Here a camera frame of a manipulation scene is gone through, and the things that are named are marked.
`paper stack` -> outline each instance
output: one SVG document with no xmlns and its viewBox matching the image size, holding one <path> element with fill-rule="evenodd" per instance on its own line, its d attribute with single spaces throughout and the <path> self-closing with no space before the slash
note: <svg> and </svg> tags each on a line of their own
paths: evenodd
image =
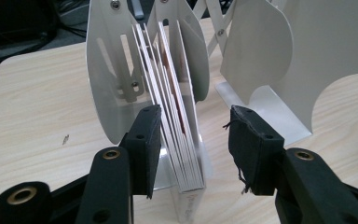
<svg viewBox="0 0 358 224">
<path fill-rule="evenodd" d="M 175 29 L 175 69 L 167 35 L 162 22 L 158 34 L 150 40 L 147 29 L 133 26 L 133 33 L 142 57 L 141 65 L 147 90 L 153 104 L 161 106 L 162 144 L 168 150 L 174 174 L 172 196 L 181 222 L 189 221 L 197 208 L 203 190 L 200 139 L 195 102 L 180 24 Z"/>
</svg>

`table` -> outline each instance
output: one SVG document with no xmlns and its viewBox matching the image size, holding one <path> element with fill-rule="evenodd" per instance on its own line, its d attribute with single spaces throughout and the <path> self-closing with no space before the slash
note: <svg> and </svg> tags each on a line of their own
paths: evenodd
<svg viewBox="0 0 358 224">
<path fill-rule="evenodd" d="M 211 36 L 210 23 L 203 22 Z M 200 133 L 213 166 L 195 223 L 278 223 L 274 197 L 241 196 L 243 184 L 222 126 L 229 109 L 214 85 L 223 81 L 217 49 L 211 86 L 197 103 Z M 319 153 L 343 182 L 358 188 L 358 75 L 330 85 L 313 111 L 313 135 L 292 144 Z M 0 193 L 25 181 L 55 190 L 90 170 L 94 154 L 112 144 L 94 108 L 85 44 L 10 58 L 0 65 Z M 135 223 L 177 223 L 168 189 L 134 198 Z"/>
</svg>

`brass ring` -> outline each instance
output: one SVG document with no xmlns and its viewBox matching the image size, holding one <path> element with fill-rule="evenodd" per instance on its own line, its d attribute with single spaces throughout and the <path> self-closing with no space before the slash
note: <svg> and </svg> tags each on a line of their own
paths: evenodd
<svg viewBox="0 0 358 224">
<path fill-rule="evenodd" d="M 120 151 L 117 150 L 108 150 L 103 154 L 103 158 L 106 160 L 112 160 L 120 156 Z"/>
<path fill-rule="evenodd" d="M 12 205 L 22 204 L 30 201 L 36 195 L 37 189 L 29 186 L 14 191 L 7 198 L 7 203 Z"/>
<path fill-rule="evenodd" d="M 297 158 L 303 161 L 313 161 L 314 157 L 312 154 L 305 152 L 305 151 L 297 151 L 295 152 Z"/>
</svg>

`black plastic arm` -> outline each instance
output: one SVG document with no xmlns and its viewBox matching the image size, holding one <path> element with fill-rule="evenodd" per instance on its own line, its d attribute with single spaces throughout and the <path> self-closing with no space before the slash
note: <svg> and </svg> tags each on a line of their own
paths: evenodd
<svg viewBox="0 0 358 224">
<path fill-rule="evenodd" d="M 90 173 L 50 192 L 27 182 L 0 195 L 0 224 L 133 223 L 132 195 L 152 197 L 158 166 L 161 108 L 138 114 L 119 147 L 99 151 Z"/>
<path fill-rule="evenodd" d="M 358 223 L 358 189 L 342 183 L 318 154 L 284 150 L 283 138 L 245 107 L 231 107 L 226 127 L 245 191 L 273 195 L 277 189 L 281 223 Z"/>
</svg>

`screw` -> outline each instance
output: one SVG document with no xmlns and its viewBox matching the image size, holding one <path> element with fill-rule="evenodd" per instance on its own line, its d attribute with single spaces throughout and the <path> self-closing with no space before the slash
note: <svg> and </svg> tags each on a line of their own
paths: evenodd
<svg viewBox="0 0 358 224">
<path fill-rule="evenodd" d="M 219 31 L 217 32 L 217 35 L 218 35 L 218 36 L 221 36 L 224 32 L 225 32 L 225 30 L 224 30 L 224 29 L 221 29 L 221 30 L 219 30 Z"/>
<path fill-rule="evenodd" d="M 120 9 L 120 1 L 118 0 L 112 0 L 112 2 L 110 2 L 110 7 L 113 10 L 119 10 Z"/>
</svg>

